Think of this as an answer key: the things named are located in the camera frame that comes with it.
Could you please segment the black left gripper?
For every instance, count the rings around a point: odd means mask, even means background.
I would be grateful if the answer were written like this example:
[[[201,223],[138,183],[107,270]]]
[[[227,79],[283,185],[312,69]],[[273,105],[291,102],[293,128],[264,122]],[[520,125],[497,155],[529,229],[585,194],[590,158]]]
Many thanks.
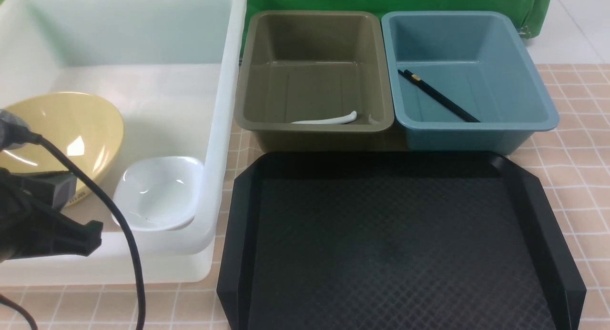
[[[17,174],[1,169],[1,261],[50,256],[88,257],[102,243],[104,224],[76,224],[23,191]]]

